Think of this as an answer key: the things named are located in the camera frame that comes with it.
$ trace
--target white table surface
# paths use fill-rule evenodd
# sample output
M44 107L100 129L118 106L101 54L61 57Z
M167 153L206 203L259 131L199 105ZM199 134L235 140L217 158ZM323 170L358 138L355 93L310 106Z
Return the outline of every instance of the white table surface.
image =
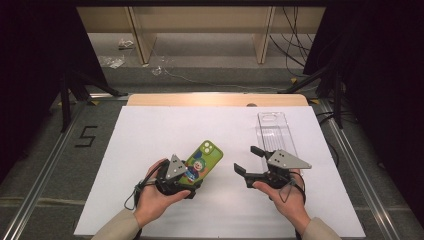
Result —
M365 237L311 107L123 107L75 235L94 235L122 210L154 162L172 154L184 160L208 139L224 152L223 159L194 199L172 205L143 228L143 236L293 238L294 228L268 196L246 188L233 170L237 163L247 172L263 172L260 158L250 153L250 146L258 146L259 112L283 112L298 157L313 166L303 170L309 215L341 237Z

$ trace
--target hand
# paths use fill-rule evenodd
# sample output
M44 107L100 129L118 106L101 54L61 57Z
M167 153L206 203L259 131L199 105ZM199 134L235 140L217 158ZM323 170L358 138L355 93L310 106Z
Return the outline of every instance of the hand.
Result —
M299 169L292 169L292 172L299 173ZM297 174L292 174L299 187L303 187L303 181ZM284 203L280 197L280 189L271 188L268 184L256 181L253 183L253 187L267 194L274 202L277 210L285 216L296 228L300 235L305 232L306 226L308 226L311 219L309 218L305 205L303 203L303 195L299 189L292 187L287 201Z
M148 173L164 160L165 159L157 161L149 168ZM152 178L156 177L156 175L157 171L153 173ZM189 190L184 190L174 195L165 196L159 192L155 185L145 186L140 193L137 204L138 207L134 212L138 226L143 228L146 224L158 219L171 204L181 201L189 194Z

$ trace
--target clear plastic box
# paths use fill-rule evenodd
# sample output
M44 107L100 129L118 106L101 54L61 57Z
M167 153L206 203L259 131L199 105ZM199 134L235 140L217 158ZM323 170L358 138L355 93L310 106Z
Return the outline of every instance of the clear plastic box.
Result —
M284 150L297 157L289 125L283 112L258 113L256 135L259 147L265 151ZM264 170L268 170L265 159Z

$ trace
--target green phone case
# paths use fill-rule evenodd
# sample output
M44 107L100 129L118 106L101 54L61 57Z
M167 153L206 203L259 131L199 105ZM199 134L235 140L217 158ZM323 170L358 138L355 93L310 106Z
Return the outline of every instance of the green phone case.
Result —
M185 162L187 171L178 182L194 185L204 179L223 156L215 144L209 140L204 141Z

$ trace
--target forearm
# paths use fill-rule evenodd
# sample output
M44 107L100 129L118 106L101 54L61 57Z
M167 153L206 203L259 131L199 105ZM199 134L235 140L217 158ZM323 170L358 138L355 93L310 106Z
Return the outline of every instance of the forearm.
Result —
M337 233L319 218L313 218L302 234L303 240L339 240Z
M132 240L139 231L136 218L130 210L123 209L104 225L92 240Z

